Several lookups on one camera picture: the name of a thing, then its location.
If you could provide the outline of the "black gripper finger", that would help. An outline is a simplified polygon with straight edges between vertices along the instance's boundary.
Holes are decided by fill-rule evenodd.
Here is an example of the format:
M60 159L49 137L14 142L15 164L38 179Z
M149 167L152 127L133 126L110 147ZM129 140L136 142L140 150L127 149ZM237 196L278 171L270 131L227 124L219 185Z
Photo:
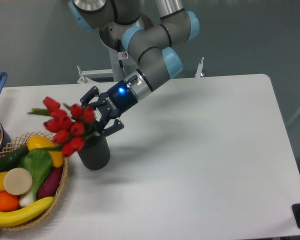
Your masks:
M120 130L122 130L125 127L125 125L122 123L122 121L118 118L116 118L113 122L113 124L107 128L101 128L101 124L97 124L96 128L96 135L97 136L105 136L108 137Z
M94 97L98 97L100 95L100 90L96 87L93 86L90 90L88 90L81 98L80 98L80 104L82 108L86 108L90 101Z

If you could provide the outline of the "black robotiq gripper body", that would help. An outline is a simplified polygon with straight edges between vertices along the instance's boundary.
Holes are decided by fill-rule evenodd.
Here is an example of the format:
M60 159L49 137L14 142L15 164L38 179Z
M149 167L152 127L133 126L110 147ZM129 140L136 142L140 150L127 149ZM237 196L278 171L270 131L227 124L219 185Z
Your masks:
M99 111L101 114L99 123L105 127L110 120L120 117L137 103L138 99L132 90L124 80L121 80L101 93L97 101L90 103L89 106Z

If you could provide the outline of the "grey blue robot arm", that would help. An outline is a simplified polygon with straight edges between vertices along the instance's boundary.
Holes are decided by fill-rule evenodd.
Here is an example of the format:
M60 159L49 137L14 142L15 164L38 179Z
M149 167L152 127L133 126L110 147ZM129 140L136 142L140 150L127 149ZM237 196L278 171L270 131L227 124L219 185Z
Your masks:
M71 0L69 9L85 31L99 30L110 49L126 53L137 67L96 102L85 100L100 112L93 132L109 136L123 128L120 116L150 93L173 79L183 64L174 46L194 38L200 30L196 15L180 0L157 0L159 25L147 25L138 0Z

